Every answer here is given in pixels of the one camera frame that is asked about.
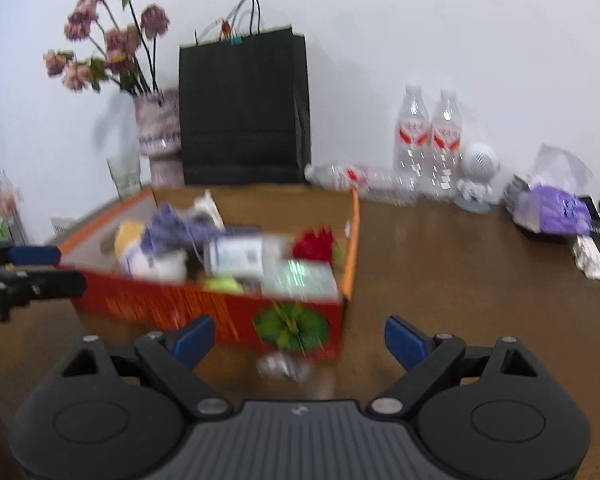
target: purple plastic packaging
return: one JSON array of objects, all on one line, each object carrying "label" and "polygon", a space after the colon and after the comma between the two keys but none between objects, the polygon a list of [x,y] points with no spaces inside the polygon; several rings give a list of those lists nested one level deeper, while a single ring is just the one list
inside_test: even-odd
[{"label": "purple plastic packaging", "polygon": [[551,186],[525,191],[516,205],[513,221],[535,233],[589,236],[591,216],[584,202]]}]

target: pink vase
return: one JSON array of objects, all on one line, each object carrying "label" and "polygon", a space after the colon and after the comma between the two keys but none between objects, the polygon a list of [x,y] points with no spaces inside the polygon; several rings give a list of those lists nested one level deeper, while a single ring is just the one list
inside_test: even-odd
[{"label": "pink vase", "polygon": [[180,97],[178,89],[136,96],[136,123],[140,153],[151,165],[151,181],[157,187],[184,186],[179,157]]}]

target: open box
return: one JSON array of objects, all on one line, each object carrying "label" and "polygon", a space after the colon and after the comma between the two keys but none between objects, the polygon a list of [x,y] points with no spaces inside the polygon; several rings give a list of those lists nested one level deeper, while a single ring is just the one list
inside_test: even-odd
[{"label": "open box", "polygon": [[268,309],[293,305],[296,309],[310,309],[322,316],[322,322],[328,327],[320,344],[307,353],[316,359],[336,357],[356,268],[360,225],[357,194],[269,184],[210,189],[226,224],[258,226],[263,233],[294,238],[307,229],[331,227],[342,252],[340,263],[334,264],[340,300],[305,302],[260,295],[236,296],[203,290],[196,282],[168,285],[133,280],[122,274],[113,252],[113,240],[120,222],[148,220],[157,205],[164,202],[179,209],[189,208],[195,197],[204,193],[205,187],[185,187],[145,189],[106,210],[59,245],[61,265],[79,268],[87,280],[84,295],[72,300],[76,309],[167,331],[179,329],[200,314],[209,314],[216,323],[218,343],[271,350],[273,346],[258,336],[254,321]]}]

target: clear water bottle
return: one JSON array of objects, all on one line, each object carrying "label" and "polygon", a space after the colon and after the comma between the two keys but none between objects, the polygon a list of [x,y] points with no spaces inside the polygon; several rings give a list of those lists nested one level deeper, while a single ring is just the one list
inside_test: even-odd
[{"label": "clear water bottle", "polygon": [[356,189],[361,198],[373,202],[407,205],[416,202],[416,180],[401,171],[371,168],[362,164],[334,162],[326,166],[307,166],[305,178],[325,189]]},{"label": "clear water bottle", "polygon": [[408,84],[395,133],[394,170],[419,179],[429,144],[429,112],[422,101],[422,87]]},{"label": "clear water bottle", "polygon": [[440,91],[431,120],[431,141],[426,174],[421,180],[422,192],[430,198],[449,200],[457,192],[462,119],[456,103],[456,93]]}]

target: white wall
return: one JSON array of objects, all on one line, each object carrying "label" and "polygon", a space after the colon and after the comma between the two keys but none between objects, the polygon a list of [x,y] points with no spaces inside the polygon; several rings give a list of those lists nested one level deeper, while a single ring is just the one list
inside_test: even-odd
[{"label": "white wall", "polygon": [[[171,17],[158,46],[163,87],[177,82],[178,46],[236,1],[134,0]],[[306,35],[316,163],[390,165],[406,75],[421,79],[428,104],[450,78],[465,138],[502,158],[500,184],[527,170],[544,141],[579,155],[600,196],[600,0],[260,1],[267,26]],[[42,54],[67,46],[74,3],[0,0],[0,166],[21,187],[38,241],[52,233],[49,216],[78,216],[114,195],[105,157],[135,136],[132,104],[113,88],[74,95],[46,78]]]}]

